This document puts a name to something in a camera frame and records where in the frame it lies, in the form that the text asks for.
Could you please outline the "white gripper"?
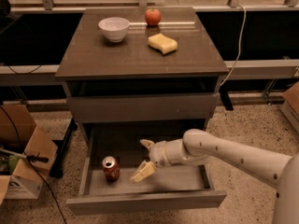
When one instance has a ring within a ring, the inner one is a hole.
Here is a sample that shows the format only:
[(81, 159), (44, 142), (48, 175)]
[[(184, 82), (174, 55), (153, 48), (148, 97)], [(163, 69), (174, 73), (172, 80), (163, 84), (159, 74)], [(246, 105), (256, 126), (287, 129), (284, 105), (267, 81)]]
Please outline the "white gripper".
[(130, 180), (135, 183), (153, 175), (156, 172), (156, 167), (164, 168), (171, 165), (166, 155), (165, 141), (154, 143), (148, 139), (141, 139), (140, 144), (149, 151), (149, 159), (151, 161), (142, 161), (138, 166), (136, 171), (130, 177)]

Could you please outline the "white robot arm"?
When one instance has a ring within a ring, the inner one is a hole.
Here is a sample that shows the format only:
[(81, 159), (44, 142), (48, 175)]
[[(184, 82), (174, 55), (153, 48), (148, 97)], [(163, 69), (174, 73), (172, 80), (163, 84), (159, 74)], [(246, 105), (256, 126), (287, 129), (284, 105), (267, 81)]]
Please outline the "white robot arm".
[(172, 141), (140, 141), (149, 151), (131, 176), (140, 182), (158, 168), (174, 164), (200, 165), (216, 157), (274, 188), (277, 193), (272, 224), (299, 224), (299, 155), (273, 151), (221, 139), (210, 133), (190, 129)]

